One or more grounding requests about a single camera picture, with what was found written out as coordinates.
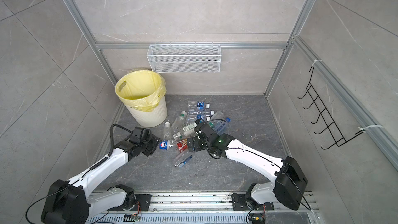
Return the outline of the Pepsi bottle blue cap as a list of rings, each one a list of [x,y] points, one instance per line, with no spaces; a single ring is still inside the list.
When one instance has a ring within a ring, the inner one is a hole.
[[[174,140],[163,140],[159,144],[160,150],[173,150],[176,149],[176,143]]]

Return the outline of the clear bottle red blue label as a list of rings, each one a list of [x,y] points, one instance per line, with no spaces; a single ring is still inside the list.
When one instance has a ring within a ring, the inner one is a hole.
[[[184,151],[174,158],[173,164],[176,168],[182,168],[190,159],[192,159],[192,154]]]

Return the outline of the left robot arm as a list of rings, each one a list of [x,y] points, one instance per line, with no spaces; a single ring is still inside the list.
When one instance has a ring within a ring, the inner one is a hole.
[[[136,127],[129,135],[114,143],[110,131],[110,152],[100,161],[80,174],[66,180],[57,180],[48,191],[41,214],[45,224],[84,224],[88,219],[109,209],[119,207],[131,210],[138,206],[134,189],[119,184],[109,190],[91,195],[92,192],[114,171],[127,164],[141,153],[153,155],[161,139],[150,129]]]

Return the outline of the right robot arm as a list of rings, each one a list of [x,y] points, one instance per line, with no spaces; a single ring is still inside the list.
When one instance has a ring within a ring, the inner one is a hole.
[[[308,180],[295,159],[272,157],[246,146],[231,135],[219,135],[208,121],[197,120],[194,132],[195,136],[188,139],[190,152],[205,150],[213,159],[237,161],[269,180],[264,184],[252,184],[244,196],[244,205],[258,209],[265,203],[277,201],[293,211],[301,205],[311,210],[304,197]]]

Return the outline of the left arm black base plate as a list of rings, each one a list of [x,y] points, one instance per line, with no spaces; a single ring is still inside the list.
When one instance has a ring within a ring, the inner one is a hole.
[[[134,211],[138,212],[138,209],[140,208],[140,211],[149,211],[149,206],[151,203],[151,198],[152,195],[150,194],[138,194],[135,195],[136,199],[133,201],[133,205],[131,207],[125,207],[125,206],[117,206],[109,209],[109,211]]]

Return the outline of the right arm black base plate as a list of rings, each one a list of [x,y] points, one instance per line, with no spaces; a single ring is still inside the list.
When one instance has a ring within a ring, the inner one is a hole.
[[[263,211],[273,211],[273,202],[266,202],[264,204],[259,204],[252,198],[247,197],[245,194],[233,193],[230,195],[232,199],[232,206],[234,211],[247,211],[247,210],[263,210]]]

